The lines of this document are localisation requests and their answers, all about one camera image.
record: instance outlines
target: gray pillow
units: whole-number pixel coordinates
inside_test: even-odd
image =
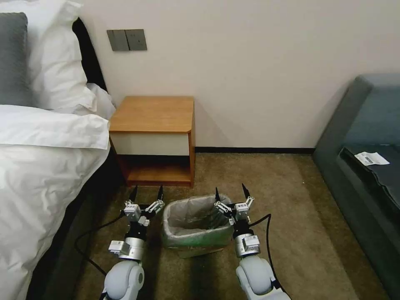
[[[0,13],[0,104],[33,106],[27,70],[24,13]]]

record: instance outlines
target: nightstand top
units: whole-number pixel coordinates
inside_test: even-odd
[[[193,97],[127,96],[110,120],[114,133],[189,133]]]

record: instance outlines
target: gray sofa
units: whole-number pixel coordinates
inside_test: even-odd
[[[391,299],[400,299],[400,74],[358,76],[313,154],[342,214]],[[357,152],[385,153],[365,167]]]

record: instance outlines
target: light switch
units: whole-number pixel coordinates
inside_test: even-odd
[[[125,30],[107,30],[107,35],[113,51],[129,51]]]
[[[125,30],[128,40],[129,50],[131,51],[146,51],[146,38],[143,29]]]

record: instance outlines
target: label sticker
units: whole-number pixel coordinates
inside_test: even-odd
[[[368,152],[361,152],[355,155],[355,157],[364,165],[388,165],[386,159],[384,159],[378,152],[375,153],[368,153]]]

